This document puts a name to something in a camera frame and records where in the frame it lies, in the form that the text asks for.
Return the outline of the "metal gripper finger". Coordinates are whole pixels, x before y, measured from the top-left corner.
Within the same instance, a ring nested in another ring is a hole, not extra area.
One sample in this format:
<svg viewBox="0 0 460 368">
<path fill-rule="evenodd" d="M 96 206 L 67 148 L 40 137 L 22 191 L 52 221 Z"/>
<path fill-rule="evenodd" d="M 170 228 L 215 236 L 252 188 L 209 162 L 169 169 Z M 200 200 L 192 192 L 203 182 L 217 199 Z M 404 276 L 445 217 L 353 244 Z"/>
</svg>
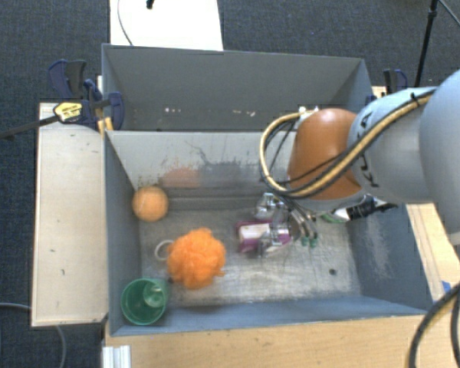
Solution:
<svg viewBox="0 0 460 368">
<path fill-rule="evenodd" d="M 266 258 L 282 251 L 291 241 L 288 228 L 272 228 L 267 225 L 258 235 L 257 256 Z"/>
<path fill-rule="evenodd" d="M 255 205 L 255 218 L 260 221 L 271 221 L 281 206 L 282 202 L 276 195 L 265 192 Z"/>
</svg>

